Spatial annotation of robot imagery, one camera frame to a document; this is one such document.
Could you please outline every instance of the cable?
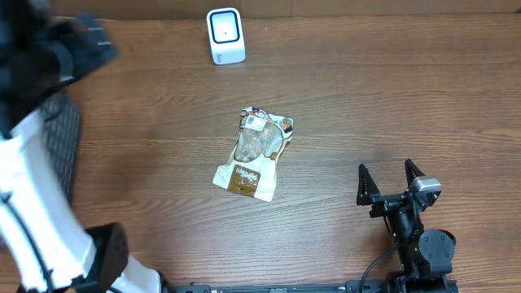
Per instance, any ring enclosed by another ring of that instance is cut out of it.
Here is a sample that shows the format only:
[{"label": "cable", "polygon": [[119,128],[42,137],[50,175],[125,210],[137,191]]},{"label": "cable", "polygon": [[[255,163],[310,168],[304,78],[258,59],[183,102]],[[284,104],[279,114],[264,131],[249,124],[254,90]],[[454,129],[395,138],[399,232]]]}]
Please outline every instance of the cable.
[{"label": "cable", "polygon": [[46,263],[45,263],[45,261],[43,261],[43,257],[37,248],[36,242],[34,241],[33,237],[29,233],[27,226],[25,225],[24,221],[22,221],[22,218],[20,217],[18,212],[9,203],[10,198],[11,198],[11,195],[8,194],[7,196],[2,197],[2,201],[6,205],[7,210],[11,213],[11,215],[18,222],[18,225],[20,225],[20,227],[24,231],[25,237],[27,237],[27,240],[29,241],[31,248],[33,249],[33,253],[36,256],[38,264],[40,265],[40,268],[42,269],[43,278],[46,280],[46,284],[47,284],[47,293],[52,293],[55,290],[55,288],[53,286],[52,279],[50,278],[50,272],[47,269]]},{"label": "cable", "polygon": [[385,260],[386,258],[391,256],[394,253],[394,251],[396,251],[396,250],[400,249],[401,247],[403,247],[407,242],[400,243],[400,244],[396,245],[395,247],[389,249],[387,252],[382,254],[379,258],[374,260],[373,263],[369,267],[367,267],[366,271],[364,272],[364,275],[361,277],[361,280],[360,280],[360,285],[359,285],[359,288],[358,288],[360,293],[363,293],[363,291],[364,291],[364,282],[366,281],[367,276],[369,276],[369,273],[374,268],[374,266],[377,265],[381,260]]},{"label": "cable", "polygon": [[364,275],[360,279],[360,285],[359,285],[359,288],[358,288],[358,292],[359,293],[363,293],[363,291],[364,291],[364,282],[366,281],[367,276],[369,276],[369,273],[374,268],[374,266],[377,265],[381,260],[385,260],[386,258],[391,256],[394,253],[394,251],[402,248],[405,244],[409,243],[413,239],[414,233],[416,232],[416,225],[417,225],[417,222],[418,222],[418,211],[416,210],[416,203],[414,202],[415,196],[416,195],[413,195],[413,198],[411,199],[411,203],[413,205],[414,221],[413,221],[413,226],[412,226],[413,229],[411,230],[409,237],[404,242],[397,244],[395,247],[389,249],[384,254],[379,256],[379,258],[374,260],[373,263],[369,267],[367,267],[366,271],[364,272]]},{"label": "cable", "polygon": [[114,288],[114,287],[111,287],[111,288],[110,288],[110,289],[108,289],[108,290],[109,290],[109,291],[112,291],[112,293],[123,293],[123,292],[121,292],[121,291],[117,290],[117,289],[116,289],[116,288]]},{"label": "cable", "polygon": [[6,102],[0,99],[0,134],[4,139],[11,139],[11,120]]}]

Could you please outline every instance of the wood grain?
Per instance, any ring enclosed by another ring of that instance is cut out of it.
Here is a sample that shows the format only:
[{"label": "wood grain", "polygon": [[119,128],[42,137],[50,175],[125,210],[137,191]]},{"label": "wood grain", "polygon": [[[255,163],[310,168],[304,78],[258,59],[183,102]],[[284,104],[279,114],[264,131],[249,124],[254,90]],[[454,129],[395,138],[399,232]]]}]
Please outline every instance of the wood grain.
[{"label": "wood grain", "polygon": [[53,0],[58,16],[89,11],[110,20],[203,20],[215,8],[242,17],[514,13],[521,0]]},{"label": "wood grain", "polygon": [[[74,212],[123,223],[132,253],[174,284],[358,279],[392,243],[355,204],[357,166],[392,193],[411,158],[444,186],[421,216],[456,235],[462,292],[519,291],[518,16],[244,20],[247,60],[225,67],[203,20],[106,25],[120,57],[71,87],[84,118]],[[272,203],[212,184],[250,105],[296,123]]]}]

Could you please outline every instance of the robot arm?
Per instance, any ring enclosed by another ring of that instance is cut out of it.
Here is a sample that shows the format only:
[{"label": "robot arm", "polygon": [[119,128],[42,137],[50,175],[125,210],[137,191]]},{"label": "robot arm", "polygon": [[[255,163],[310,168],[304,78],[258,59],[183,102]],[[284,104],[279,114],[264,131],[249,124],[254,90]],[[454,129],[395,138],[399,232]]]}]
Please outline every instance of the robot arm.
[{"label": "robot arm", "polygon": [[46,1],[0,1],[0,232],[25,291],[159,292],[160,275],[129,255],[123,229],[84,230],[42,141],[39,106],[116,56],[88,15],[50,25]]},{"label": "robot arm", "polygon": [[408,186],[404,193],[383,196],[367,168],[359,166],[357,205],[370,205],[371,218],[383,217],[396,244],[366,270],[359,292],[372,267],[394,251],[398,251],[402,270],[387,276],[383,292],[456,292],[456,281],[446,278],[453,271],[456,239],[445,230],[424,230],[419,217],[440,197],[441,184],[425,176],[411,160],[405,161],[405,173]]}]

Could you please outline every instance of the snack bag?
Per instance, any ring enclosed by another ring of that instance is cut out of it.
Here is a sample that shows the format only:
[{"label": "snack bag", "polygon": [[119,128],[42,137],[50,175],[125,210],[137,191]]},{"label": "snack bag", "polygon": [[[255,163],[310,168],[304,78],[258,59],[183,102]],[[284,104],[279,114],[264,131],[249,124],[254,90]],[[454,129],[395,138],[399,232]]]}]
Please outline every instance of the snack bag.
[{"label": "snack bag", "polygon": [[244,108],[235,148],[228,163],[217,168],[213,184],[270,202],[277,186],[278,158],[292,134],[292,118]]}]

